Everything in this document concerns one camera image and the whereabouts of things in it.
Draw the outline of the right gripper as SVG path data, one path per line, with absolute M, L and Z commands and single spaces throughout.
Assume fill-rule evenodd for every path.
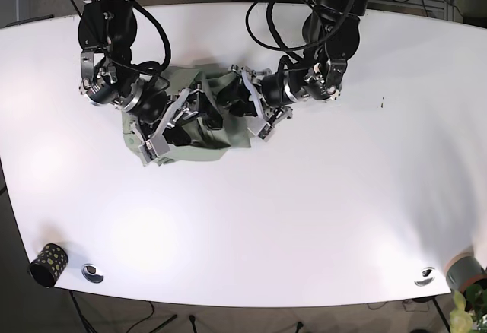
M 203 83 L 171 94 L 148 82 L 132 85 L 126 101 L 126 146 L 142 163 L 209 162 L 210 129 L 222 130 L 223 118 Z

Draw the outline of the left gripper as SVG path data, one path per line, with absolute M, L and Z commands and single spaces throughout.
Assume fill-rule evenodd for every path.
M 225 109 L 232 116 L 245 118 L 253 136 L 267 140 L 279 122 L 293 116 L 291 104 L 296 96 L 288 76 L 268 68 L 255 71 L 236 65 L 230 71 L 236 75 L 236 84 L 228 94 Z

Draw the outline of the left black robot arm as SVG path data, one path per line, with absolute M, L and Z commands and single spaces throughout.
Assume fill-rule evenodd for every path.
M 311 13 L 304 22 L 302 46 L 287 46 L 273 20 L 280 1 L 300 3 Z M 360 43 L 359 24 L 368 0 L 256 0 L 266 4 L 266 23 L 274 46 L 252 36 L 265 49 L 280 52 L 276 72 L 237 70 L 234 89 L 221 95 L 221 105 L 231 114 L 244 117 L 249 132 L 265 139 L 283 119 L 293 116 L 292 104 L 313 99 L 337 100 L 349 59 Z

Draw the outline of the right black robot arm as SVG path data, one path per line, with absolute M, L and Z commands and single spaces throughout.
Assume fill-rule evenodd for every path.
M 230 148 L 224 119 L 205 72 L 171 70 L 170 42 L 159 22 L 135 0 L 83 0 L 78 26 L 80 93 L 121 112 L 126 147 L 144 165 L 208 162 Z M 138 11 L 158 32 L 163 60 L 132 63 Z

